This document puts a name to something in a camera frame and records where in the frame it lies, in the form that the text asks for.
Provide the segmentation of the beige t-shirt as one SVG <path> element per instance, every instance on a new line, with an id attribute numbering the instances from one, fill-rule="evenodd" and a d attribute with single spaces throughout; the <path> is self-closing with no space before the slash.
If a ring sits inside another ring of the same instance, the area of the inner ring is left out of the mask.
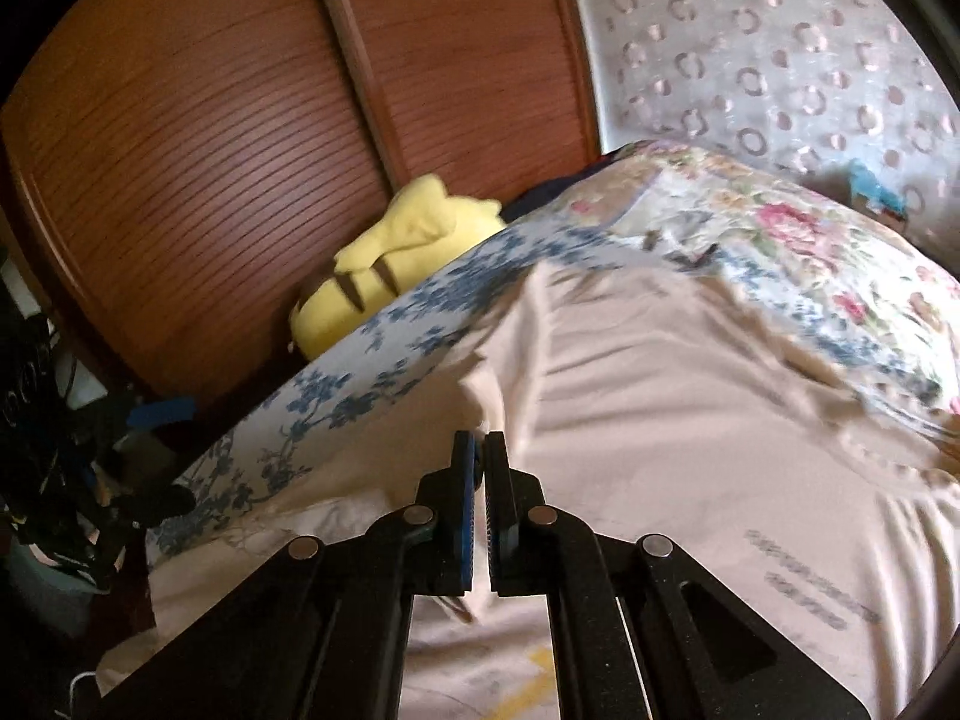
<path id="1" fill-rule="evenodd" d="M 715 281 L 537 266 L 263 525 L 359 532 L 460 427 L 503 431 L 602 533 L 673 536 L 872 717 L 957 629 L 957 452 L 867 411 Z"/>

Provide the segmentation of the pink floral quilt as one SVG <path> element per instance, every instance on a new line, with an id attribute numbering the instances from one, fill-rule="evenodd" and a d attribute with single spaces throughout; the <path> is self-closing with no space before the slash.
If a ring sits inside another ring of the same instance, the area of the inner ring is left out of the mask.
<path id="1" fill-rule="evenodd" d="M 646 140 L 529 188 L 503 216 L 535 211 L 715 275 L 861 387 L 957 413 L 957 280 L 900 234 L 804 185 Z"/>

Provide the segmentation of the brown wooden wardrobe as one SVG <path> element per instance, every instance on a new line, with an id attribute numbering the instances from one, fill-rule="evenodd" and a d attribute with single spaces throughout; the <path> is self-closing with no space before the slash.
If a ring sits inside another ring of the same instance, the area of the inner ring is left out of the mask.
<path id="1" fill-rule="evenodd" d="M 507 202 L 599 135 L 574 0 L 80 0 L 2 151 L 29 276 L 94 374 L 210 405 L 413 177 Z"/>

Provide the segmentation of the blue floral white bedsheet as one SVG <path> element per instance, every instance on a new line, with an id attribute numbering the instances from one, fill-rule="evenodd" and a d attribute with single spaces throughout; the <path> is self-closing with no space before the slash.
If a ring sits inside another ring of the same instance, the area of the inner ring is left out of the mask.
<path id="1" fill-rule="evenodd" d="M 146 537 L 156 567 L 231 527 L 331 460 L 365 422 L 407 395 L 517 278 L 540 260 L 583 268 L 641 263 L 601 231 L 523 220 L 379 310 L 252 410 L 178 477 L 192 512 Z"/>

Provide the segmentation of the yellow Pikachu plush toy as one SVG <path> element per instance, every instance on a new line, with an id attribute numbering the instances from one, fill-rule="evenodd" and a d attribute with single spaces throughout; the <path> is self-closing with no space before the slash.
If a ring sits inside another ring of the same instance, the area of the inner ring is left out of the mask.
<path id="1" fill-rule="evenodd" d="M 505 227 L 500 202 L 451 195 L 436 174 L 416 177 L 304 288 L 290 312 L 291 341 L 309 361 L 319 358 Z"/>

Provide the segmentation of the blue toy on bed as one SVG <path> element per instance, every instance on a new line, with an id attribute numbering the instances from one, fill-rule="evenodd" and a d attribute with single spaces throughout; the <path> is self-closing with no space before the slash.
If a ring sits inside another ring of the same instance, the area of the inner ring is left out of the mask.
<path id="1" fill-rule="evenodd" d="M 851 161 L 848 166 L 848 185 L 851 202 L 861 203 L 869 213 L 875 216 L 895 216 L 900 220 L 908 218 L 907 202 L 898 193 L 892 192 L 880 182 L 874 173 L 861 161 Z"/>

